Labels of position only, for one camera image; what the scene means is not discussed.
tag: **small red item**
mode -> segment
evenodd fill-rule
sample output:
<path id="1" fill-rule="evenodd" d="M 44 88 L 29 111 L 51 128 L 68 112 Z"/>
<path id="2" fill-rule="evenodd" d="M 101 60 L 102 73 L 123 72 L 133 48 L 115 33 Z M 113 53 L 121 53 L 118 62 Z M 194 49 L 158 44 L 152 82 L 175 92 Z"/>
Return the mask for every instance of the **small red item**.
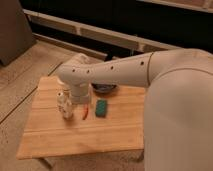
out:
<path id="1" fill-rule="evenodd" d="M 89 113 L 89 107 L 88 107 L 88 105 L 85 105 L 84 106 L 84 115 L 83 115 L 82 120 L 85 120 L 87 118 L 88 113 Z"/>

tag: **table leg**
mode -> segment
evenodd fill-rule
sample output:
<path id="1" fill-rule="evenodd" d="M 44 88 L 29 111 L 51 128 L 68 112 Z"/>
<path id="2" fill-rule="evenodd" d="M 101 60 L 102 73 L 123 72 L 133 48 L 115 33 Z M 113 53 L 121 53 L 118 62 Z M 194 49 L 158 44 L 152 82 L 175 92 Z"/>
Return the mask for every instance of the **table leg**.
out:
<path id="1" fill-rule="evenodd" d="M 45 160 L 45 158 L 37 158 L 37 160 L 48 170 L 53 168 L 53 166 L 47 160 Z"/>
<path id="2" fill-rule="evenodd" d="M 144 159 L 144 150 L 142 150 L 140 156 L 137 159 L 137 162 L 141 162 L 141 161 L 143 161 L 143 159 Z"/>

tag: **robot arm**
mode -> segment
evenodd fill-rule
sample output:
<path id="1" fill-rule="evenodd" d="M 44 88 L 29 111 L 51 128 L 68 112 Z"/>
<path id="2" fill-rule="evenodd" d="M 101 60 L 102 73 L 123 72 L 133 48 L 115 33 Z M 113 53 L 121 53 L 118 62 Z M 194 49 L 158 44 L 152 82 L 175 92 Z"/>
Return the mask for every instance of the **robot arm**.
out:
<path id="1" fill-rule="evenodd" d="M 72 102 L 88 83 L 149 87 L 144 103 L 146 171 L 213 170 L 213 57 L 178 49 L 88 65 L 79 55 L 63 64 L 60 79 Z"/>
<path id="2" fill-rule="evenodd" d="M 168 71 L 174 64 L 209 55 L 196 49 L 177 49 L 88 64 L 88 57 L 78 54 L 61 65 L 59 78 L 70 86 L 72 103 L 88 103 L 88 83 L 148 87 L 157 75 Z"/>

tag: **small figurine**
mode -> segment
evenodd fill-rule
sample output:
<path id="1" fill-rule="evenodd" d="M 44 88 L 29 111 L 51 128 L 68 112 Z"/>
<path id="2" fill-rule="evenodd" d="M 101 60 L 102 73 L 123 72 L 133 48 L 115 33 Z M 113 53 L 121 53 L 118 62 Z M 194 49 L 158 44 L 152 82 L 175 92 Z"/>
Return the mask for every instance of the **small figurine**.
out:
<path id="1" fill-rule="evenodd" d="M 73 116 L 72 102 L 69 97 L 63 92 L 58 93 L 57 97 L 58 109 L 65 119 L 70 119 Z"/>

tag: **green sponge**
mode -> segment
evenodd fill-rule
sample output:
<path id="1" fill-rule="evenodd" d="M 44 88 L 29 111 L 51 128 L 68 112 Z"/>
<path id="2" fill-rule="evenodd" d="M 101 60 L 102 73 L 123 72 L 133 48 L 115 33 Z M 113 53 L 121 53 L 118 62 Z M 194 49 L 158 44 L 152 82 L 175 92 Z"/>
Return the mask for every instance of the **green sponge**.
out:
<path id="1" fill-rule="evenodd" d="M 97 100 L 95 115 L 97 117 L 105 117 L 107 112 L 107 101 L 104 99 Z"/>

